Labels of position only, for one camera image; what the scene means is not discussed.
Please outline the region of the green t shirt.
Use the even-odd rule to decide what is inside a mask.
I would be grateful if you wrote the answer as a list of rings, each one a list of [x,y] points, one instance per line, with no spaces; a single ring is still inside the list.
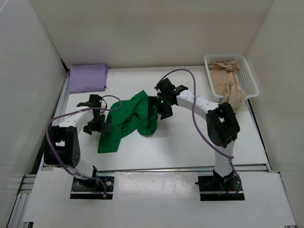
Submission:
[[[157,130],[156,108],[152,108],[152,117],[148,117],[148,95],[142,90],[129,100],[116,102],[111,106],[110,133],[101,133],[98,153],[117,152],[121,139],[135,130],[140,135],[152,136]]]

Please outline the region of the purple t shirt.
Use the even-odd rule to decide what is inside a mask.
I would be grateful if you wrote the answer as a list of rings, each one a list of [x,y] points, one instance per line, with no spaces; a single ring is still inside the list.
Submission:
[[[108,71],[109,66],[106,64],[71,66],[68,92],[78,94],[105,91]]]

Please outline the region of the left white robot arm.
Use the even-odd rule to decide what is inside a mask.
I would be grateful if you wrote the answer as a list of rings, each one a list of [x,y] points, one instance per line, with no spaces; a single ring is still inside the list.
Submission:
[[[73,176],[83,179],[89,190],[98,188],[100,179],[95,166],[81,158],[78,135],[84,132],[109,134],[111,115],[106,116],[100,110],[106,109],[99,95],[90,95],[87,102],[79,103],[77,113],[70,114],[63,122],[47,129],[48,138],[44,152],[44,163],[57,168],[66,168]]]

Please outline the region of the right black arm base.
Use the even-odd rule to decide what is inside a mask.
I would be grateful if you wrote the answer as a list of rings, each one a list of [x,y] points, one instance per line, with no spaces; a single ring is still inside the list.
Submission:
[[[232,171],[221,177],[214,170],[212,175],[198,176],[200,201],[243,201],[245,200],[240,176]]]

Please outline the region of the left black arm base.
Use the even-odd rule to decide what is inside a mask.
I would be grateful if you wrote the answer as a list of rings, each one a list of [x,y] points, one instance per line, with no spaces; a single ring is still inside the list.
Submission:
[[[112,200],[114,194],[114,173],[98,173],[106,188],[104,194],[103,185],[96,180],[73,178],[71,185],[70,199],[73,200]]]

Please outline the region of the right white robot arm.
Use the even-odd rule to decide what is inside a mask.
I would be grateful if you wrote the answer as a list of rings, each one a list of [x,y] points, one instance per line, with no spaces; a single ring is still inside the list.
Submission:
[[[195,95],[186,86],[176,87],[169,79],[161,80],[155,87],[156,96],[148,97],[148,117],[153,113],[161,119],[173,116],[172,106],[186,108],[191,111],[193,123],[198,128],[195,115],[206,121],[208,137],[201,135],[215,150],[215,166],[213,184],[219,190],[226,189],[234,176],[232,168],[233,148],[240,127],[234,111],[229,103],[218,104]]]

